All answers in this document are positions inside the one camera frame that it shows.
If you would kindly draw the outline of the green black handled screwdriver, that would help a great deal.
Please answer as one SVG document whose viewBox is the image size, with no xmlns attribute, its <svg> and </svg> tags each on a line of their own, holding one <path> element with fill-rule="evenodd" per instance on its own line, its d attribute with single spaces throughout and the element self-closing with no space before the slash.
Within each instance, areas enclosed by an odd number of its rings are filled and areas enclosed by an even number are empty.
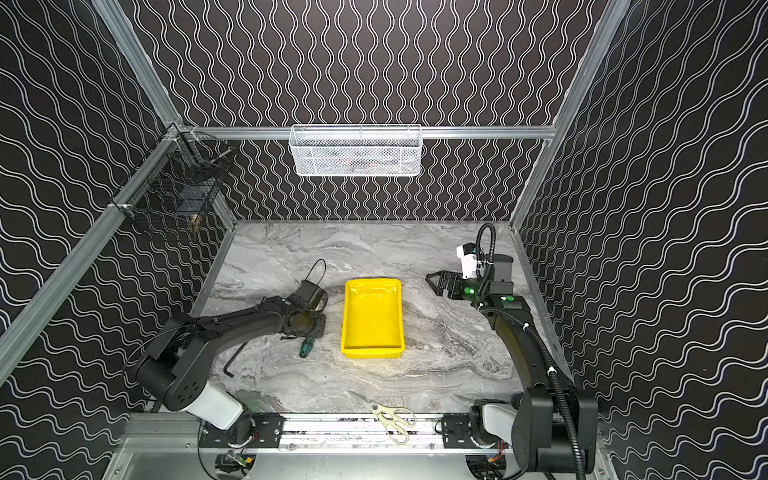
<svg viewBox="0 0 768 480">
<path fill-rule="evenodd" d="M 300 352 L 299 357 L 302 359 L 306 359 L 310 353 L 312 352 L 315 344 L 315 339 L 311 337 L 307 337 L 302 341 L 302 344 L 300 346 Z"/>
</svg>

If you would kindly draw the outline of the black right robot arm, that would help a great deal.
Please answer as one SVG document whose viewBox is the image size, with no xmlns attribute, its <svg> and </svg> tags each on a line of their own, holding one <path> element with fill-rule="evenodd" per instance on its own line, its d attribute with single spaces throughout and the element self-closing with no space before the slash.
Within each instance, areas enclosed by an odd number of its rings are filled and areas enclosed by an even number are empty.
<svg viewBox="0 0 768 480">
<path fill-rule="evenodd" d="M 522 384 L 510 401 L 476 400 L 469 413 L 479 445 L 509 446 L 522 473 L 573 474 L 595 467 L 598 402 L 557 364 L 536 328 L 531 307 L 504 281 L 465 279 L 440 271 L 428 284 L 438 296 L 463 300 L 482 314 L 506 347 Z"/>
</svg>

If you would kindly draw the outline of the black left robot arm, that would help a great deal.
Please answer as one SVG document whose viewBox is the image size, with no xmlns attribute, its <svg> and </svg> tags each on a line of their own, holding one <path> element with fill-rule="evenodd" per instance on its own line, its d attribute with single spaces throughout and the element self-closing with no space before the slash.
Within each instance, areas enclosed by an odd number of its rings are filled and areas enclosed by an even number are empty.
<svg viewBox="0 0 768 480">
<path fill-rule="evenodd" d="M 250 410 L 209 381 L 219 354 L 259 337 L 320 338 L 328 293 L 303 280 L 288 297 L 266 297 L 249 308 L 193 317 L 172 317 L 151 340 L 128 378 L 167 410 L 184 411 L 241 443 L 250 436 Z"/>
</svg>

